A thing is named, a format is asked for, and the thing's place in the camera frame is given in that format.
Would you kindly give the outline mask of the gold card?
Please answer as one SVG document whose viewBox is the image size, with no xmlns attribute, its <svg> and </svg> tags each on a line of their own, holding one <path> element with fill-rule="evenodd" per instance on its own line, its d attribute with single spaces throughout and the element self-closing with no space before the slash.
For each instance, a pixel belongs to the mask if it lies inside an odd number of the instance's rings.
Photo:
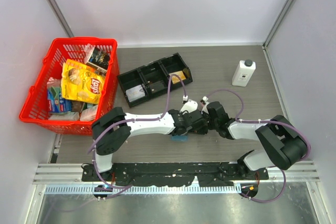
<svg viewBox="0 0 336 224">
<path fill-rule="evenodd" d="M 172 76 L 172 83 L 176 84 L 180 82 L 181 80 L 184 81 L 186 79 L 186 76 L 183 71 L 176 71 L 169 73 L 170 76 Z"/>
</svg>

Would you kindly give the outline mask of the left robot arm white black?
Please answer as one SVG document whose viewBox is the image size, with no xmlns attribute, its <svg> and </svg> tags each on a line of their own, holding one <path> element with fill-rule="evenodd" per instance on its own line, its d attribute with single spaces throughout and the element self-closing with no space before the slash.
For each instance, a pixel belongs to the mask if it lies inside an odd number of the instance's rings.
<svg viewBox="0 0 336 224">
<path fill-rule="evenodd" d="M 207 120 L 198 109 L 192 112 L 171 109 L 162 114 L 135 115 L 116 107 L 94 121 L 91 128 L 93 144 L 89 151 L 94 152 L 93 173 L 99 180 L 106 181 L 112 175 L 112 154 L 128 138 L 149 134 L 205 134 Z"/>
</svg>

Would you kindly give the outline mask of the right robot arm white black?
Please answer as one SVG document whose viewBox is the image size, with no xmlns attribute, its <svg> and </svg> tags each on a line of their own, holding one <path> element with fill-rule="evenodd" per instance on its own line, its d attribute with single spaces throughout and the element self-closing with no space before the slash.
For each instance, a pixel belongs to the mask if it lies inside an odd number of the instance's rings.
<svg viewBox="0 0 336 224">
<path fill-rule="evenodd" d="M 261 150 L 252 150 L 237 161 L 237 173 L 242 179 L 250 179 L 256 171 L 266 167 L 287 170 L 302 160 L 309 152 L 307 141 L 282 115 L 272 119 L 248 122 L 230 118 L 218 102 L 201 100 L 202 115 L 208 121 L 208 129 L 230 140 L 254 140 Z"/>
</svg>

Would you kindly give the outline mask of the blue leather card holder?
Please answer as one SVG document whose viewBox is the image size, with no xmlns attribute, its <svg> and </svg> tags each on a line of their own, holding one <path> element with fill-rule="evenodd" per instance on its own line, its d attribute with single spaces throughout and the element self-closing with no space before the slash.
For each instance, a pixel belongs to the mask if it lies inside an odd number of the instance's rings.
<svg viewBox="0 0 336 224">
<path fill-rule="evenodd" d="M 175 135 L 175 136 L 171 136 L 171 140 L 175 142 L 187 142 L 188 136 L 187 135 Z"/>
</svg>

